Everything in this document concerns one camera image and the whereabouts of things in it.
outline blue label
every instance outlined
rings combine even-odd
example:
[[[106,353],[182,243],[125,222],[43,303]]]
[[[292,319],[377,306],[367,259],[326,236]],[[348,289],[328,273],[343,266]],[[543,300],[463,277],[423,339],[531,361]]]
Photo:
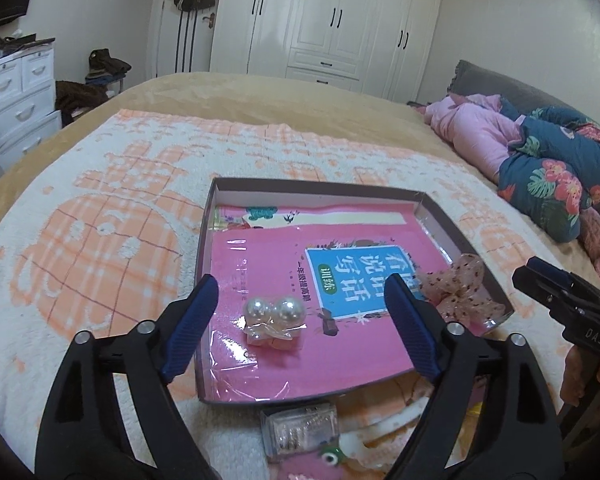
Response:
[[[423,300],[410,257],[397,245],[306,250],[320,306],[333,319],[384,312],[384,282],[400,274]]]

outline googly eye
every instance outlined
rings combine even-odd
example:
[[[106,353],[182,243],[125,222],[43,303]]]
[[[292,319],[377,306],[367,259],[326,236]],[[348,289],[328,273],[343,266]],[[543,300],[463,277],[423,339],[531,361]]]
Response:
[[[330,467],[336,467],[340,459],[335,453],[326,452],[322,454],[322,461]]]

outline tan bedspread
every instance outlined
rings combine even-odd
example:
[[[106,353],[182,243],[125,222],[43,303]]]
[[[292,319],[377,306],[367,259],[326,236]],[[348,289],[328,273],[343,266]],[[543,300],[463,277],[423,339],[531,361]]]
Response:
[[[286,123],[299,131],[409,148],[463,164],[419,113],[405,105],[293,80],[177,74],[125,91],[25,156],[0,180],[0,220],[38,174],[122,108],[249,124]],[[471,171],[494,189],[477,170]],[[533,229],[565,269],[600,288],[600,278],[577,242],[558,246]]]

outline hand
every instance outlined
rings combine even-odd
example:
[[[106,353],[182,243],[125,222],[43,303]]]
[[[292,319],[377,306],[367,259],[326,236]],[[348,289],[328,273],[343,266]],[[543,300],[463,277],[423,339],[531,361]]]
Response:
[[[570,404],[577,406],[580,399],[584,396],[585,383],[582,379],[582,354],[576,346],[572,347],[564,361],[564,377],[562,378],[562,388],[560,389],[560,398]],[[600,383],[600,368],[598,369],[597,380]]]

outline white star illustration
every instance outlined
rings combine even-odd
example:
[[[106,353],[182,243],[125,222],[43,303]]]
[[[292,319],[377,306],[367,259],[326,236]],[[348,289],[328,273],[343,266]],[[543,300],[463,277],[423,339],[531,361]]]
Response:
[[[354,314],[354,317],[356,318],[356,322],[362,323],[362,324],[369,322],[369,318],[365,317],[365,316],[366,316],[366,314],[362,314],[362,312],[360,312],[360,311],[358,311],[357,314]]]

